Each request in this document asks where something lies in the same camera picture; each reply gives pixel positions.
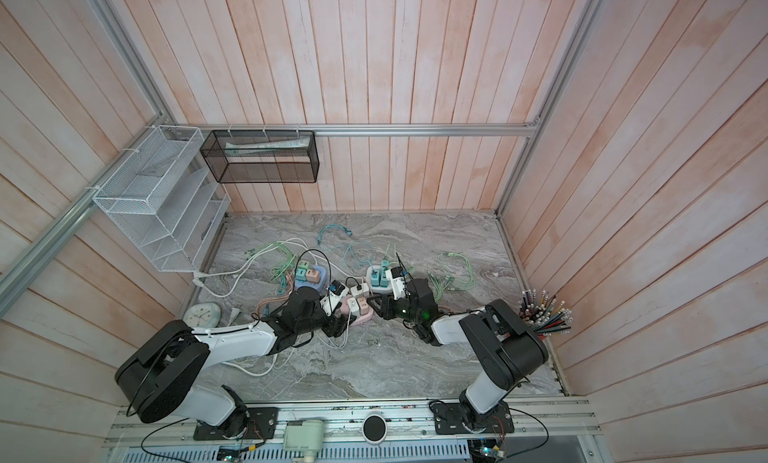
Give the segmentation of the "pink power strip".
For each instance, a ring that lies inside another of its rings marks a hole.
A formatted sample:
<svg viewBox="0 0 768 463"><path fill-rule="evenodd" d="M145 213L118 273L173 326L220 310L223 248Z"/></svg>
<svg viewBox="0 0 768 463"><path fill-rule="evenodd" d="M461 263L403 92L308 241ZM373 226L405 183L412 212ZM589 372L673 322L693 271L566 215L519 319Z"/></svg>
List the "pink power strip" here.
<svg viewBox="0 0 768 463"><path fill-rule="evenodd" d="M368 304L365 297L346 296L341 301L341 313L350 319L352 327L362 325L370 321L375 312Z"/></svg>

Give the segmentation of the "white charger plug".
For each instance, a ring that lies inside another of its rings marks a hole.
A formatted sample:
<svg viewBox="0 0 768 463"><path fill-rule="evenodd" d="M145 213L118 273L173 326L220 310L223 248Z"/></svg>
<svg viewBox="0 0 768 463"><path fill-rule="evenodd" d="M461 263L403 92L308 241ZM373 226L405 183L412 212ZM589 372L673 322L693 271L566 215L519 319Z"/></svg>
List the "white charger plug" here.
<svg viewBox="0 0 768 463"><path fill-rule="evenodd" d="M355 298L365 298L367 299L371 292L370 288L367 283L361 282L359 284L353 285L349 287L350 294Z"/></svg>

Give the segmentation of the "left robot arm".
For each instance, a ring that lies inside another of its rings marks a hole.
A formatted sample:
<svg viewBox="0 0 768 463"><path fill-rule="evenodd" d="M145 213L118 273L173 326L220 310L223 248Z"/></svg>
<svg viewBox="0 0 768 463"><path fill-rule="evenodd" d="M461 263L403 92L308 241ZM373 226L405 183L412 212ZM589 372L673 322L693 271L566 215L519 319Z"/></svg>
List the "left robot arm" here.
<svg viewBox="0 0 768 463"><path fill-rule="evenodd" d="M234 439L248 426L246 404L227 385L203 385L199 374L239 358L275 356L296 347L304 334L321 331L336 338L354 320L340 307L332 308L317 290L300 287L274 312L252 323L202 329L173 320L118 368L115 382L143 423L178 415Z"/></svg>

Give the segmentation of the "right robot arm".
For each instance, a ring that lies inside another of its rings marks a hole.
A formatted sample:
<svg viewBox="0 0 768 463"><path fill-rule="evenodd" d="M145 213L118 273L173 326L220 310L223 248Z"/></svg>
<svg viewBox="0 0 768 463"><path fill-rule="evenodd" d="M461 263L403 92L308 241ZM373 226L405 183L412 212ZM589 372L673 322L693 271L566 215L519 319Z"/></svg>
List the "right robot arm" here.
<svg viewBox="0 0 768 463"><path fill-rule="evenodd" d="M367 299L384 320L400 319L433 346L467 343L481 365L477 378L456 403L429 404L440 434L480 432L509 417L504 399L543 366L549 353L541 338L503 300L464 313L441 310L428 281L393 278L390 294Z"/></svg>

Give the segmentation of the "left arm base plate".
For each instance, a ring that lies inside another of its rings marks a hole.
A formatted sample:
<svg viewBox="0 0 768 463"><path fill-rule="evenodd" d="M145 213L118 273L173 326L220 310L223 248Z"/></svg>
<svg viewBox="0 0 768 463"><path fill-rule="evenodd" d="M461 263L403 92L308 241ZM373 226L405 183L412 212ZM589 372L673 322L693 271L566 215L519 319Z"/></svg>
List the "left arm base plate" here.
<svg viewBox="0 0 768 463"><path fill-rule="evenodd" d="M221 425L199 422L193 433L194 441L272 439L278 422L277 407L236 409Z"/></svg>

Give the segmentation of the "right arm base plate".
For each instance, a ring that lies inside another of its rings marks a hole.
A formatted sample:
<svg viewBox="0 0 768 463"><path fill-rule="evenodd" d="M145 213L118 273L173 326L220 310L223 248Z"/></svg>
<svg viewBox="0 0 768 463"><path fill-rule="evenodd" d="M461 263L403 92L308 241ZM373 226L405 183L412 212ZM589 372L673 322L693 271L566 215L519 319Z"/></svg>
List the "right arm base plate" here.
<svg viewBox="0 0 768 463"><path fill-rule="evenodd" d="M506 435L514 432L510 408L506 402L498 403L487 413L477 413L469 403L446 403L431 400L428 408L434 417L438 435L459 435L469 433L496 433Z"/></svg>

